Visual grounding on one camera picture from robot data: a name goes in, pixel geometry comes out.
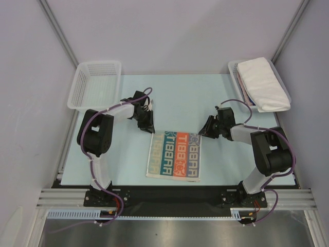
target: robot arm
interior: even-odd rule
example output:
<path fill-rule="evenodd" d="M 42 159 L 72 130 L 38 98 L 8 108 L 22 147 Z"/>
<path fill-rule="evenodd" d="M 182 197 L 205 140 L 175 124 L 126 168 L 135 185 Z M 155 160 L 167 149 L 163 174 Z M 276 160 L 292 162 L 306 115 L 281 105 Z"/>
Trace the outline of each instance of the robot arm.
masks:
<path fill-rule="evenodd" d="M 218 108 L 216 116 L 209 116 L 199 134 L 209 138 L 222 135 L 230 141 L 252 145 L 256 167 L 252 173 L 238 185 L 239 201 L 261 192 L 261 187 L 273 175 L 291 167 L 292 158 L 287 144 L 270 131 L 245 128 L 235 123 L 232 108 Z M 280 127 L 272 128 L 285 137 Z"/>
<path fill-rule="evenodd" d="M 136 91 L 134 97 L 129 99 L 122 99 L 121 102 L 127 102 L 130 100 L 138 99 L 144 96 L 145 93 Z M 98 113 L 95 110 L 87 110 L 79 133 L 77 142 L 81 145 L 81 135 L 86 124 L 92 116 Z M 114 108 L 108 111 L 106 114 L 98 115 L 89 125 L 84 136 L 84 150 L 88 152 L 93 158 L 93 170 L 95 177 L 97 177 L 98 183 L 103 188 L 108 188 L 111 184 L 109 172 L 107 169 L 106 155 L 104 155 L 110 148 L 112 143 L 112 132 L 114 124 L 117 124 L 124 119 L 137 120 L 137 126 L 142 131 L 148 133 L 155 133 L 153 125 L 153 111 L 152 104 L 149 97 L 146 97 L 140 101 L 134 103 L 128 103 L 121 107 Z M 91 186 L 94 189 L 100 188 L 91 182 Z"/>

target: white towel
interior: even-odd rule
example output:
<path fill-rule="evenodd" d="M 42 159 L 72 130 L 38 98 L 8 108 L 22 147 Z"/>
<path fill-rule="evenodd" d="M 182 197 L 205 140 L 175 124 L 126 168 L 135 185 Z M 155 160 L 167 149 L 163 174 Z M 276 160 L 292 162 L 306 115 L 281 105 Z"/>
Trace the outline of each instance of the white towel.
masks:
<path fill-rule="evenodd" d="M 241 80 L 259 112 L 290 109 L 289 99 L 266 58 L 256 58 L 237 65 Z"/>

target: white plastic basket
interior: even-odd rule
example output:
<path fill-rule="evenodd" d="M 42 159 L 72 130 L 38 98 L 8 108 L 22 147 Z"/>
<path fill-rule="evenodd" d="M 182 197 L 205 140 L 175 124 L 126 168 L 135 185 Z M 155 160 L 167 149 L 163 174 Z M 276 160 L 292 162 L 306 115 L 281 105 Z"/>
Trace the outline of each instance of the white plastic basket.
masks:
<path fill-rule="evenodd" d="M 103 110 L 118 102 L 121 63 L 83 62 L 77 67 L 67 106 L 85 112 Z"/>
<path fill-rule="evenodd" d="M 236 73 L 237 73 L 237 64 L 241 63 L 241 62 L 244 62 L 244 61 L 248 61 L 248 60 L 249 59 L 235 60 L 235 61 L 231 61 L 231 62 L 228 63 L 228 69 L 229 69 L 230 74 L 231 74 L 232 83 L 233 83 L 236 95 L 237 95 L 238 99 L 242 100 L 243 102 L 245 102 L 245 100 L 244 100 L 242 89 L 240 87 L 240 84 L 239 84 L 239 81 L 237 80 L 237 75 L 236 75 Z M 274 72 L 274 75 L 276 76 L 279 84 L 281 85 L 283 91 L 286 93 L 286 95 L 289 99 L 289 102 L 291 103 L 291 97 L 290 97 L 285 85 L 283 84 L 283 81 L 281 80 L 281 77 L 279 76 L 279 73 L 278 73 L 277 69 L 275 68 L 275 66 L 274 66 L 274 64 L 272 63 L 271 60 L 267 59 L 267 61 L 271 65 L 271 68 Z M 244 105 L 242 105 L 242 104 L 239 104 L 239 105 L 240 105 L 240 108 L 241 108 L 242 111 L 249 112 L 249 110 Z M 257 107 L 255 105 L 251 106 L 250 108 L 253 111 L 258 111 Z"/>

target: orange stripe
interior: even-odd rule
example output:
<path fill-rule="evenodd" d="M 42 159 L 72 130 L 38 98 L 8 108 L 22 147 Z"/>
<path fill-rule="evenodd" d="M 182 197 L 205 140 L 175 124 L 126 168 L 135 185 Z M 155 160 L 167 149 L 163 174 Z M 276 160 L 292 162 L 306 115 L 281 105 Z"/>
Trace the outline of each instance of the orange stripe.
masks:
<path fill-rule="evenodd" d="M 186 177 L 189 133 L 177 132 L 174 177 Z"/>

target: gray wall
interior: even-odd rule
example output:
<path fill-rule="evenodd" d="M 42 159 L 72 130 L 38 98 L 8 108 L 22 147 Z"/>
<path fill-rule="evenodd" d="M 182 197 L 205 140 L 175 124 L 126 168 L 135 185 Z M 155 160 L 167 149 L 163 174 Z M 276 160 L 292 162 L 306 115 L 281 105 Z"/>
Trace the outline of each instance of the gray wall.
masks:
<path fill-rule="evenodd" d="M 227 73 L 271 58 L 301 0 L 48 0 L 79 62 L 124 74 Z"/>
<path fill-rule="evenodd" d="M 0 31 L 0 235 L 22 206 L 21 247 L 41 188 L 54 175 L 75 69 L 36 0 L 2 2 Z"/>
<path fill-rule="evenodd" d="M 311 188 L 329 230 L 329 1 L 311 1 L 276 67 L 291 95 L 279 114 L 297 152 L 298 175 Z"/>

